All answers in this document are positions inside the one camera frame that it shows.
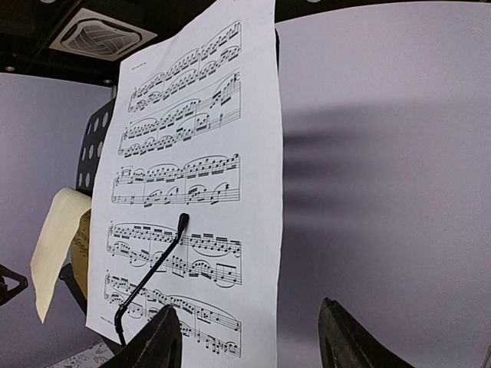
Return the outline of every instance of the white paper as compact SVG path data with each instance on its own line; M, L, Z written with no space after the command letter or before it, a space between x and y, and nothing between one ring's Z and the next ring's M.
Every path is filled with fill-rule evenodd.
M164 304L183 368L276 366L282 124L274 0L218 0L175 38L126 59L97 171L87 326L114 340L117 306L180 245L123 318Z

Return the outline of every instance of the ceiling vent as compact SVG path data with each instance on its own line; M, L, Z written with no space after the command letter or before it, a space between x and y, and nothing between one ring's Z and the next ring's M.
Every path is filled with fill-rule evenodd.
M156 36L134 25L82 8L50 48L116 61Z

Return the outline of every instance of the black ceiling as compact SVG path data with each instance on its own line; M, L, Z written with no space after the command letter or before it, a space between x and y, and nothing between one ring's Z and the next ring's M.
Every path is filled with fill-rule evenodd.
M97 9L112 18L157 34L149 44L174 36L215 0L0 0L0 72L51 77L104 85L116 83L119 62L69 54L49 48L80 8ZM397 0L277 0L276 21L351 6Z

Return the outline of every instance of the lavender wall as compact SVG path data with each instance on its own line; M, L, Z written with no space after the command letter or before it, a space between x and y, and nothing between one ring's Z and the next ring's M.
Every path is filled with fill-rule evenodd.
M85 124L110 89L0 74L0 263L29 276L51 200L74 186ZM58 283L44 325L32 283L0 307L0 367L41 368L97 340Z
M407 3L277 27L281 368L321 366L323 297L417 367L491 343L491 6Z

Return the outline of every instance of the yellowed sheet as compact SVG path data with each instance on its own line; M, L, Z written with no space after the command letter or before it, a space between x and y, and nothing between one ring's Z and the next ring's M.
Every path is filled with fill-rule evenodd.
M89 239L91 236L91 210L80 219L77 233L71 246L71 267L75 281L87 299L87 271L89 267Z
M36 309L44 323L54 284L81 216L91 207L91 197L73 189L62 189L53 198L48 216L31 259L31 276L36 291Z

